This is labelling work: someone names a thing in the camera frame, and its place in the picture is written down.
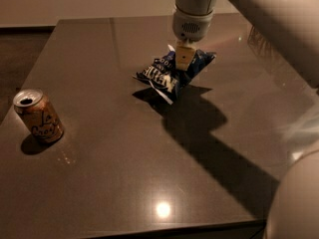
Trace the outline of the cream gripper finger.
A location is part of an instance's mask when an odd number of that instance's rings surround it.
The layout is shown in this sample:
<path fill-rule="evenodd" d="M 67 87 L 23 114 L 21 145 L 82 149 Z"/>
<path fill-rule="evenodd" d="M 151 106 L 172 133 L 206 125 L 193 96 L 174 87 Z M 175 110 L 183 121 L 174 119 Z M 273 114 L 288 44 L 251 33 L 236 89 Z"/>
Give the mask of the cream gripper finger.
<path fill-rule="evenodd" d="M 194 58 L 196 48 L 192 45 L 178 44 L 175 49 L 175 66 L 186 71 Z"/>

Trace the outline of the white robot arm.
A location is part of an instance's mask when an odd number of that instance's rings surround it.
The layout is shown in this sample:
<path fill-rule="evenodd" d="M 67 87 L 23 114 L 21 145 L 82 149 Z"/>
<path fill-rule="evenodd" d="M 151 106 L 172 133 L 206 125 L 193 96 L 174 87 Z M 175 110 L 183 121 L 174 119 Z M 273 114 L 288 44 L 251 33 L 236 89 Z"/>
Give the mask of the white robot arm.
<path fill-rule="evenodd" d="M 319 86 L 319 0 L 228 0 L 313 89 Z M 176 66 L 207 34 L 216 0 L 175 0 Z M 281 179 L 263 239 L 319 239 L 319 146 L 314 143 Z"/>

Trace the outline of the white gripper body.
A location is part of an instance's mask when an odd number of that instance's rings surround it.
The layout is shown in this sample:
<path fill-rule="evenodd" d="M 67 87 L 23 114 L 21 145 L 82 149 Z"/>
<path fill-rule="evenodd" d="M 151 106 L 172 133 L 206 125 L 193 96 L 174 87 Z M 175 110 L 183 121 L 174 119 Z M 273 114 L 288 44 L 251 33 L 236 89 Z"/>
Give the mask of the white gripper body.
<path fill-rule="evenodd" d="M 206 15 L 191 15 L 175 7 L 173 10 L 172 30 L 181 41 L 198 42 L 206 36 L 212 16 L 213 12 L 209 12 Z"/>

